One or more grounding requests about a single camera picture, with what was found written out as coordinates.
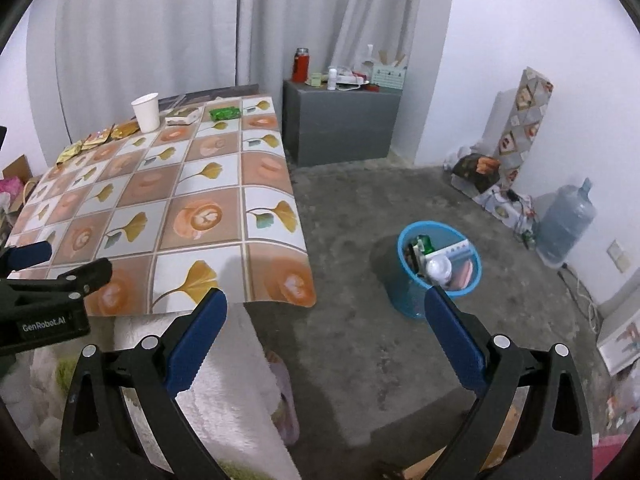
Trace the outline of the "pink sponge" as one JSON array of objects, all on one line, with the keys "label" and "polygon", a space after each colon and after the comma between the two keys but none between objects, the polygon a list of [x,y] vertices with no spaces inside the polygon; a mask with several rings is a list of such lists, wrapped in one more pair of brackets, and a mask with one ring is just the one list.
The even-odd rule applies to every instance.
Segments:
[{"label": "pink sponge", "polygon": [[462,290],[468,287],[472,280],[474,264],[471,259],[462,262],[462,265],[451,275],[450,288],[452,290]]}]

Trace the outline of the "white yogurt drink bottle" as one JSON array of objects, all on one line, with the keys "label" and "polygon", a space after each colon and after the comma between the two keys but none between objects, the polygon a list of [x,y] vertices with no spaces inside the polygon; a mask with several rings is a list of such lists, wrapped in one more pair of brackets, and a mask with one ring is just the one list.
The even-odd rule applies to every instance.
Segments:
[{"label": "white yogurt drink bottle", "polygon": [[438,255],[426,260],[426,277],[432,285],[447,287],[452,277],[452,263],[445,255]]}]

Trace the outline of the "blue white medicine box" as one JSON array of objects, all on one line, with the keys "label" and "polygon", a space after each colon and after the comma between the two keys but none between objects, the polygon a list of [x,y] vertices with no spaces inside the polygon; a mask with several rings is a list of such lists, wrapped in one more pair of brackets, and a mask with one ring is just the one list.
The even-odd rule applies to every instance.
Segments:
[{"label": "blue white medicine box", "polygon": [[452,260],[454,258],[460,257],[461,255],[466,255],[470,251],[471,243],[468,240],[460,240],[460,242],[437,249],[434,252],[430,252],[429,254],[425,255],[423,259],[425,262],[429,262],[432,259],[438,257],[446,257],[449,260]]}]

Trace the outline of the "green snack bag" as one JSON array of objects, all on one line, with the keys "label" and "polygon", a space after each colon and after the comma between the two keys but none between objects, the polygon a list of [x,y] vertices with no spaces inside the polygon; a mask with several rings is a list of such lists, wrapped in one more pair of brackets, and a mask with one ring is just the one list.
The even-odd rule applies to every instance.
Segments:
[{"label": "green snack bag", "polygon": [[431,255],[435,248],[431,237],[428,235],[418,235],[410,240],[408,247],[408,263],[415,274],[424,276],[426,274],[427,256]]}]

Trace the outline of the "blue plastic trash basket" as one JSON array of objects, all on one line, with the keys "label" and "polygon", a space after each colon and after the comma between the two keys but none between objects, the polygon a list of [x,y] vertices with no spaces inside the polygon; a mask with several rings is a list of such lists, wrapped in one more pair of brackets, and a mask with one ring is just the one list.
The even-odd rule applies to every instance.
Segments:
[{"label": "blue plastic trash basket", "polygon": [[[381,249],[376,272],[378,272],[378,278],[383,284],[392,306],[408,318],[424,317],[426,293],[437,286],[428,281],[426,274],[424,276],[415,274],[408,263],[408,244],[418,235],[431,237],[435,250],[460,242],[460,240],[468,240],[471,243],[461,232],[437,221],[413,222],[406,226],[396,238],[386,243]],[[474,264],[472,280],[468,287],[462,290],[452,290],[450,288],[451,280],[447,287],[442,287],[451,298],[459,298],[469,294],[476,289],[480,282],[483,272],[482,263],[480,255],[472,243],[470,252],[450,260],[452,273],[462,265],[463,261],[468,259],[471,259]]]}]

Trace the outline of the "cardboard box with clutter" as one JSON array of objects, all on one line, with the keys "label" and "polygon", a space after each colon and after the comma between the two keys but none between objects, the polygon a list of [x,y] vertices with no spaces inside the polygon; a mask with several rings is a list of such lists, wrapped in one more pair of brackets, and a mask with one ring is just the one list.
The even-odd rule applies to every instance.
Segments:
[{"label": "cardboard box with clutter", "polygon": [[11,226],[17,222],[40,176],[34,176],[25,155],[1,171],[1,212]]}]

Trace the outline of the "white fluffy blanket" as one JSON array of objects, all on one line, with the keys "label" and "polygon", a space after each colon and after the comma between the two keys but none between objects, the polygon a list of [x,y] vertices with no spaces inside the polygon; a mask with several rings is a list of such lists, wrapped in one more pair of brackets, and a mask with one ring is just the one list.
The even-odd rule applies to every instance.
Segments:
[{"label": "white fluffy blanket", "polygon": [[[62,417],[80,350],[86,344],[129,349],[146,335],[161,335],[173,320],[171,314],[92,318],[88,336],[1,363],[1,399],[52,474],[60,472]],[[286,448],[299,434],[291,400],[239,304],[231,306],[190,389],[177,396],[207,451],[235,479],[298,478]]]}]

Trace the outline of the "gold foil packet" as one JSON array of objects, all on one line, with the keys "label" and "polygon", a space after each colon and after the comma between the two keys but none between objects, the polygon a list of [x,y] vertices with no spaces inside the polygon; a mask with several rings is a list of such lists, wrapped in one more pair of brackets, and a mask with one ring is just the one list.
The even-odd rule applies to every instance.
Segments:
[{"label": "gold foil packet", "polygon": [[110,138],[112,140],[122,140],[139,131],[140,128],[138,122],[136,120],[130,120],[130,122],[123,122],[122,124],[114,125],[111,130]]}]

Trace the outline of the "patterned tablecloth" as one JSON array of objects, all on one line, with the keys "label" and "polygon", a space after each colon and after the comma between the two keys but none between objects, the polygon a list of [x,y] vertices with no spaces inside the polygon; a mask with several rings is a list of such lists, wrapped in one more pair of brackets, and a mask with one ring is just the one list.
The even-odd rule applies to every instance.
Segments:
[{"label": "patterned tablecloth", "polygon": [[[213,122],[212,108],[241,117]],[[57,278],[107,258],[111,281],[93,316],[193,309],[211,288],[234,304],[317,300],[270,96],[198,104],[190,126],[113,140],[48,170],[8,242],[46,240],[51,258],[25,278]]]}]

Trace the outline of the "white paper cup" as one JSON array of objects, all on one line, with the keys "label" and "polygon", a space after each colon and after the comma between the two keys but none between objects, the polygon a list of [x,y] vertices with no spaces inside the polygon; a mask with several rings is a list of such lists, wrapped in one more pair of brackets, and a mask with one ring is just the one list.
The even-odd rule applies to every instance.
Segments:
[{"label": "white paper cup", "polygon": [[158,104],[157,92],[139,96],[131,102],[131,106],[142,133],[150,133],[160,128],[160,104]]}]

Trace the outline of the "gold white small box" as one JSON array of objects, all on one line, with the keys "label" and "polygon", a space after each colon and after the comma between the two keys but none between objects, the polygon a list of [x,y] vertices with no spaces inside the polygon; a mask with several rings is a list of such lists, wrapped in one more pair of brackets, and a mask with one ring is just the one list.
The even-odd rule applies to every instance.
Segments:
[{"label": "gold white small box", "polygon": [[168,126],[190,126],[202,118],[202,109],[198,106],[185,106],[172,110],[165,116]]}]

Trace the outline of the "grey curtain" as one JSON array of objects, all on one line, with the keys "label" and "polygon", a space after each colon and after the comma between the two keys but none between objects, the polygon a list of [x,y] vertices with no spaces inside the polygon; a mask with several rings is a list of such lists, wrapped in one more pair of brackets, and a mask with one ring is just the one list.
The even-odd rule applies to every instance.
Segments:
[{"label": "grey curtain", "polygon": [[129,118],[144,94],[257,84],[280,96],[297,48],[314,70],[368,47],[413,70],[442,54],[451,0],[34,0],[26,28],[32,120],[46,162]]}]

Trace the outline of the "small green packet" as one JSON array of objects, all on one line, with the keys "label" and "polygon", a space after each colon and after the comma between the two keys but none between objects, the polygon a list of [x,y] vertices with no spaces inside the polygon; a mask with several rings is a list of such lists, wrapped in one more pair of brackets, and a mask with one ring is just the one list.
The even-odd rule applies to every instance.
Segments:
[{"label": "small green packet", "polygon": [[213,122],[228,122],[228,120],[240,118],[241,111],[237,106],[212,108],[209,111],[209,116]]}]

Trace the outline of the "grey cabinet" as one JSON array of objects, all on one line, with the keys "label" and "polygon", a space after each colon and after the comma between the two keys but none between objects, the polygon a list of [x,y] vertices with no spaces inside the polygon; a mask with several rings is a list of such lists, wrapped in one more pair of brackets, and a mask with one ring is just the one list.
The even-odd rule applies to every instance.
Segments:
[{"label": "grey cabinet", "polygon": [[282,93],[285,151],[299,167],[385,158],[401,92],[328,90],[286,80]]}]

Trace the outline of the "wall power socket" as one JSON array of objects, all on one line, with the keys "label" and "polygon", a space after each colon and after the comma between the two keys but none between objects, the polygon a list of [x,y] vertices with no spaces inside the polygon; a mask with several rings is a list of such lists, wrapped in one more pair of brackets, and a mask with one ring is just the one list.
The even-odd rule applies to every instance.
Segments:
[{"label": "wall power socket", "polygon": [[616,266],[618,272],[624,274],[628,271],[631,266],[631,260],[618,240],[613,240],[612,243],[608,245],[606,253],[612,260],[612,263],[614,263],[614,266]]}]

